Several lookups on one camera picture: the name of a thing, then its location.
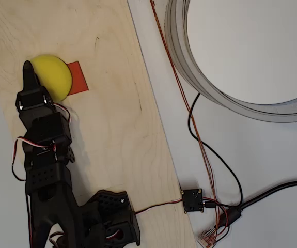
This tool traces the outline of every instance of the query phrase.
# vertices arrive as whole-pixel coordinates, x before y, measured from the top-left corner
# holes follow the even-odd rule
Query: plywood board
[[[14,105],[22,66],[39,54],[78,60],[89,87],[63,102],[73,116],[68,167],[79,204],[100,189],[126,190],[135,210],[179,198],[127,1],[0,0],[0,105],[13,138],[25,133]],[[181,204],[138,221],[141,247],[195,247]]]

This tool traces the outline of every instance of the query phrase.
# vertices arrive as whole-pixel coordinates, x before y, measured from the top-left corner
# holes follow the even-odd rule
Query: white table
[[[202,187],[210,195],[198,143],[187,130],[187,110],[155,24],[149,0],[128,0],[137,35],[182,188]],[[167,0],[156,0],[161,22]],[[190,102],[197,92],[186,82]],[[297,179],[297,123],[252,120],[200,97],[194,115],[200,136],[230,165],[249,198],[279,182]],[[238,199],[237,184],[208,151],[221,201]],[[214,212],[190,213],[198,235],[212,225]],[[243,211],[219,247],[297,247],[297,187],[283,190]]]

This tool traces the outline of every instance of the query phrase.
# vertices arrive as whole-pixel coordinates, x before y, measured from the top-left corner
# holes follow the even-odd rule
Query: yellow foam ball
[[[31,59],[31,64],[40,84],[46,87],[53,101],[59,102],[67,97],[72,77],[66,63],[54,55],[45,54]]]

